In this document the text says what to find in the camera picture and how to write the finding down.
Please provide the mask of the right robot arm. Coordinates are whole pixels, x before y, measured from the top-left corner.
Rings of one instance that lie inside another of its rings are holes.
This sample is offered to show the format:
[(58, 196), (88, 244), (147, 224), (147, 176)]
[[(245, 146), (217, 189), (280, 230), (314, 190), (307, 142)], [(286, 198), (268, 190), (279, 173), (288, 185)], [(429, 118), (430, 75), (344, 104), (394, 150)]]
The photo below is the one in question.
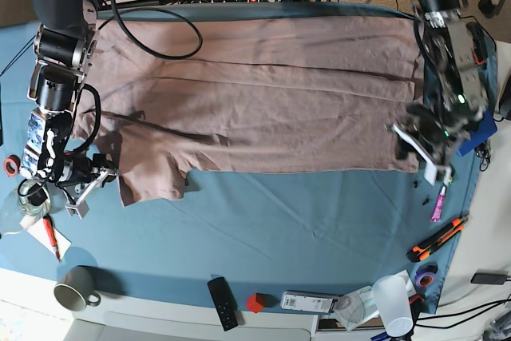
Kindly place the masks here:
[[(89, 192), (117, 176), (106, 156), (86, 155), (101, 121), (99, 93), (86, 81), (97, 44), (97, 0), (32, 1), (41, 25), (34, 37), (36, 66), (27, 97), (36, 108), (29, 118), (18, 196), (39, 199), (48, 184), (62, 191), (78, 185)], [(84, 91), (94, 100), (93, 131), (84, 143), (68, 150)]]

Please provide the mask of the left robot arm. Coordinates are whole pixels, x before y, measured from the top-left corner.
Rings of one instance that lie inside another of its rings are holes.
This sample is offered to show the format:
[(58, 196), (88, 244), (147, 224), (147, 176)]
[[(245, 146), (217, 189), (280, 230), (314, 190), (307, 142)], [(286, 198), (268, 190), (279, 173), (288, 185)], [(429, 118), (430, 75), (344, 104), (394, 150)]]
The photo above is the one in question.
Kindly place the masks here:
[(447, 166), (489, 111), (479, 76), (488, 57), (485, 33), (477, 23), (463, 21), (468, 0), (411, 0), (411, 5), (414, 37), (434, 81), (420, 102), (406, 107), (406, 118), (391, 126), (398, 138), (395, 156), (403, 161), (415, 153)]

